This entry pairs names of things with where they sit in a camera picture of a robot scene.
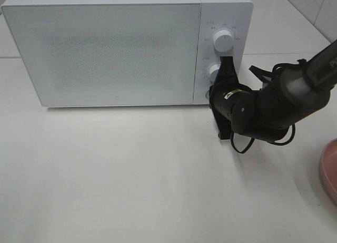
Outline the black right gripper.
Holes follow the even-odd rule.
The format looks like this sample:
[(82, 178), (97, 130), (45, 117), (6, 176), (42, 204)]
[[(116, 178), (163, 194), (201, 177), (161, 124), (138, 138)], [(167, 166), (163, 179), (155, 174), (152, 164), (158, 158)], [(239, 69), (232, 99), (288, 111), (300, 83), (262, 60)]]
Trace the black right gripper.
[(232, 129), (232, 107), (234, 100), (226, 95), (238, 88), (239, 80), (232, 56), (220, 57), (220, 68), (213, 85), (210, 87), (209, 105), (219, 130), (220, 140), (229, 140)]

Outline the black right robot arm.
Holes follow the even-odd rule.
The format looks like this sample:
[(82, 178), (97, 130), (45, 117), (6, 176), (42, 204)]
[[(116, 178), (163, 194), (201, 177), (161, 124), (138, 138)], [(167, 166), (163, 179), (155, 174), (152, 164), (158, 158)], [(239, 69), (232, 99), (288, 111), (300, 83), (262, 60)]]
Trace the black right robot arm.
[(209, 104), (221, 140), (239, 134), (281, 145), (297, 122), (327, 105), (336, 85), (336, 42), (308, 61), (279, 63), (271, 72), (250, 66), (264, 84), (259, 90), (239, 82), (231, 56), (220, 61)]

